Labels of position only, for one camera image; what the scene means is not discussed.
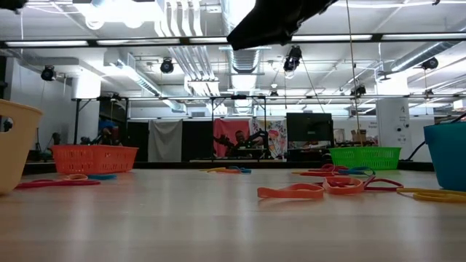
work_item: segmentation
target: ceiling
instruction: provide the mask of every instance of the ceiling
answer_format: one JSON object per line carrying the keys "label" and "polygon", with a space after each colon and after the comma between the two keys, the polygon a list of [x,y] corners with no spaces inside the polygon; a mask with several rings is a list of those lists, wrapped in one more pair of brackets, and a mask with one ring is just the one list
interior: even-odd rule
{"label": "ceiling", "polygon": [[[353,5],[349,9],[352,32],[444,32],[449,31],[451,26],[459,23],[464,18],[466,4],[450,4],[452,1],[443,1],[448,3],[441,3],[438,6],[430,4],[390,8],[387,6],[388,4],[417,4],[430,1],[349,0],[349,3]],[[298,34],[348,33],[347,8],[343,7],[345,3],[346,1],[340,0],[324,14],[309,19],[302,25]],[[365,8],[354,7],[357,4],[363,5]],[[219,8],[221,8],[220,0],[201,1],[201,25],[206,36],[225,35],[221,13],[212,12],[212,10],[218,10]],[[71,1],[48,2],[36,0],[30,0],[21,15],[1,10],[0,39],[127,39],[132,37],[157,37],[153,22],[145,22],[140,28],[136,29],[128,28],[124,23],[106,23],[101,29],[93,31],[85,25],[83,15],[76,12],[77,9],[72,5]],[[306,67],[300,65],[292,79],[286,79],[283,70],[280,70],[283,66],[283,58],[287,55],[290,47],[274,45],[270,49],[264,50],[261,56],[256,93],[267,94],[270,85],[275,83],[278,86],[280,95],[285,94],[285,87],[287,95],[313,95],[314,91],[311,88],[310,78],[316,92],[321,95],[338,95],[342,92],[346,92],[348,95],[350,88],[354,87],[353,84],[347,84],[353,77],[352,59],[356,64],[354,73],[357,75],[364,71],[364,68],[374,66],[380,60],[384,62],[396,60],[423,44],[425,43],[400,42],[383,43],[379,46],[377,43],[359,43],[353,44],[352,49],[349,44],[301,44]],[[219,47],[207,46],[207,51],[214,74],[220,82],[220,91],[228,93],[232,91],[230,67],[227,53],[221,51]],[[127,92],[128,94],[141,91],[141,88],[133,80],[116,74],[111,66],[102,64],[102,57],[108,51],[108,49],[91,48],[28,49],[27,52],[25,51],[25,55],[28,57],[77,57],[103,72],[103,78],[105,79],[103,83],[104,90]],[[175,64],[175,70],[171,74],[162,74],[159,70],[158,63],[162,61],[162,58],[170,56],[167,47],[118,48],[116,51],[122,57],[128,52],[133,54],[137,60],[138,70],[158,84],[166,95],[188,95],[183,88],[185,75],[177,64]],[[426,82],[427,86],[430,87],[451,79],[461,79],[465,74],[463,68],[466,67],[466,61],[461,60],[464,57],[466,57],[466,44],[463,42],[437,55],[436,58],[439,60],[440,65],[436,71],[428,74],[425,80],[423,70],[408,69],[406,73],[410,76],[408,78],[410,92],[421,94],[426,87]],[[459,82],[451,85],[450,88],[441,90],[439,93],[462,92],[465,90],[463,83]],[[368,92],[374,91],[374,78],[366,79],[365,84]],[[451,101],[442,99],[434,101],[432,104],[447,106]],[[297,102],[306,103],[298,100],[291,100],[287,103]],[[163,103],[146,103],[146,105],[164,106]]]}

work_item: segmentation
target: orange basket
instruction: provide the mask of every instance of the orange basket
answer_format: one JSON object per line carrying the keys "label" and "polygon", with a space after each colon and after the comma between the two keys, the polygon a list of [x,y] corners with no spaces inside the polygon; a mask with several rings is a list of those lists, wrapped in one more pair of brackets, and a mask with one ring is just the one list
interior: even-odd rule
{"label": "orange basket", "polygon": [[124,146],[53,146],[53,159],[61,174],[109,174],[133,168],[139,148]]}

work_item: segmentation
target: cardboard box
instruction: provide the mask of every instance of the cardboard box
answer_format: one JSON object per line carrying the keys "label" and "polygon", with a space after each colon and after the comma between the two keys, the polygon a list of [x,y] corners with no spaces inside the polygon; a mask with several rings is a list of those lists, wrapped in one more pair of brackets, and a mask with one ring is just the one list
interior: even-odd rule
{"label": "cardboard box", "polygon": [[351,130],[352,140],[354,142],[366,142],[367,141],[367,130]]}

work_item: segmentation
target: blue basket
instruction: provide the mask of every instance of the blue basket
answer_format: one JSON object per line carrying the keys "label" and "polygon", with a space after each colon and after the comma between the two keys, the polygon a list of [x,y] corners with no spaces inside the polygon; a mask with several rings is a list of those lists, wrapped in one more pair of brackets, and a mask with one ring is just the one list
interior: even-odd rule
{"label": "blue basket", "polygon": [[425,142],[444,189],[466,191],[466,122],[424,127]]}

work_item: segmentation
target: door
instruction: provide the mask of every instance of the door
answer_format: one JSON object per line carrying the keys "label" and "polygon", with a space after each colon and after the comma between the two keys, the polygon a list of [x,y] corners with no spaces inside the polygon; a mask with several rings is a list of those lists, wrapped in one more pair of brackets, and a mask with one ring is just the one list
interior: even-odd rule
{"label": "door", "polygon": [[139,148],[136,154],[137,162],[147,162],[147,148],[149,144],[149,123],[148,122],[129,122],[128,123],[128,140],[125,146]]}

